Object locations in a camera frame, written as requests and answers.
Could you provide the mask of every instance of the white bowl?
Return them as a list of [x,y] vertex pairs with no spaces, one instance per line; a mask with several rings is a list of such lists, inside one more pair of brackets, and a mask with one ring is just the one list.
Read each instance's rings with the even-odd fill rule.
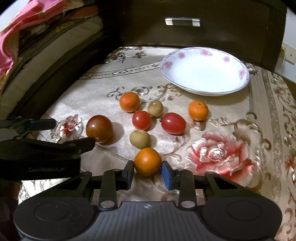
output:
[[246,66],[221,50],[190,47],[168,54],[160,63],[162,75],[194,94],[221,96],[244,88],[250,80]]

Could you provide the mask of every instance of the small brown kiwi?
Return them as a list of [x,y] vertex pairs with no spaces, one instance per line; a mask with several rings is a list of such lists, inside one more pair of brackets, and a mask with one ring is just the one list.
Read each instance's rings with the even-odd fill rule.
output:
[[147,112],[153,117],[159,117],[163,113],[163,104],[159,100],[154,100],[148,105]]
[[133,131],[130,135],[130,142],[140,150],[151,146],[150,135],[143,130]]

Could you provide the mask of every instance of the drawer handle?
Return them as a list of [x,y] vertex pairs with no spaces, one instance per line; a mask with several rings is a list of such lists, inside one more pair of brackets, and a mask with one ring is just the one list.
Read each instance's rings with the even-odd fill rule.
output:
[[199,18],[166,18],[166,25],[200,27]]

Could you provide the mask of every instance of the floral tablecloth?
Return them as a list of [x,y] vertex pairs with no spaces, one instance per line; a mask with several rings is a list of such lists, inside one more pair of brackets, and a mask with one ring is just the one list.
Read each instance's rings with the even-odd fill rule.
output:
[[[148,131],[152,147],[173,168],[186,168],[200,175],[215,171],[273,200],[281,208],[283,220],[276,240],[296,240],[296,106],[281,77],[249,65],[249,85],[226,96],[199,96],[170,84],[159,70],[159,63],[172,48],[122,47],[113,51],[104,63],[92,67],[77,80],[46,112],[43,118],[57,121],[78,114],[82,123],[94,115],[105,115],[113,124],[114,137],[97,144],[82,155],[82,170],[102,175],[123,168],[139,151],[129,142],[134,130],[132,114],[119,107],[120,96],[133,91],[140,96],[141,109],[160,100],[165,112],[184,117],[187,129],[181,136],[165,133],[159,119]],[[193,122],[188,105],[205,102],[210,110],[206,123]],[[51,141],[50,131],[41,132],[41,140]],[[59,182],[24,181],[20,202]],[[204,203],[196,190],[199,204]],[[93,202],[96,203],[98,192]],[[159,174],[143,178],[135,174],[129,191],[118,191],[119,200],[177,200],[177,191],[167,191]]]

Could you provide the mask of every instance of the orange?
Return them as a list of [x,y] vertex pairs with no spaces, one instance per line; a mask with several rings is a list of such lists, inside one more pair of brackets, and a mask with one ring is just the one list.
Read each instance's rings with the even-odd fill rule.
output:
[[204,121],[207,119],[209,109],[202,101],[192,101],[188,107],[188,113],[195,121]]
[[153,148],[144,148],[138,152],[134,160],[136,171],[144,177],[150,177],[161,166],[162,158]]
[[140,98],[134,92],[127,92],[119,100],[121,109],[126,112],[134,112],[140,107]]

